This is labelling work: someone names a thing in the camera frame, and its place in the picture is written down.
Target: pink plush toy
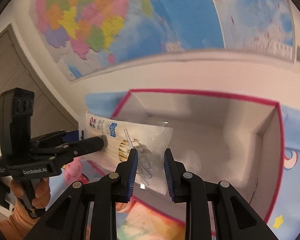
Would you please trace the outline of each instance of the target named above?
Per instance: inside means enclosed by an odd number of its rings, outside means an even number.
[[[88,178],[82,174],[82,163],[80,157],[74,158],[73,162],[69,163],[65,167],[65,184],[70,186],[75,181],[81,181],[83,184],[89,183]]]

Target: plastic bag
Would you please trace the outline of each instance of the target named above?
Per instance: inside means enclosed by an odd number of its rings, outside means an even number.
[[[163,157],[171,141],[173,128],[167,122],[159,125],[111,120],[86,114],[87,137],[102,136],[105,147],[101,152],[86,155],[97,165],[113,172],[118,163],[126,161],[131,148],[138,150],[136,183],[144,184],[161,194],[166,193],[162,180]]]

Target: blue ocean on map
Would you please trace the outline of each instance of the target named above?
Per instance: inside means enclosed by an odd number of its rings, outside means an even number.
[[[123,62],[190,50],[231,49],[292,60],[287,0],[77,0],[71,11],[64,0],[49,0],[54,7],[46,1],[33,0],[32,19],[69,81]],[[54,20],[56,8],[68,17]]]

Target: human hand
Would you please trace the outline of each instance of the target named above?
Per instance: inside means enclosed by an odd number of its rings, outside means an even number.
[[[21,184],[19,184],[14,179],[10,183],[10,189],[17,198],[21,199],[23,197],[23,188]],[[51,198],[49,178],[42,179],[39,182],[39,184],[35,187],[34,193],[35,198],[32,200],[32,205],[37,209],[45,208],[48,205]]]

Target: map of china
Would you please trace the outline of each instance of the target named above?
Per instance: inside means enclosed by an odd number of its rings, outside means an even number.
[[[86,59],[89,49],[108,51],[124,27],[129,0],[35,0],[37,28],[55,48],[70,41],[73,51]],[[109,54],[109,63],[115,61]]]

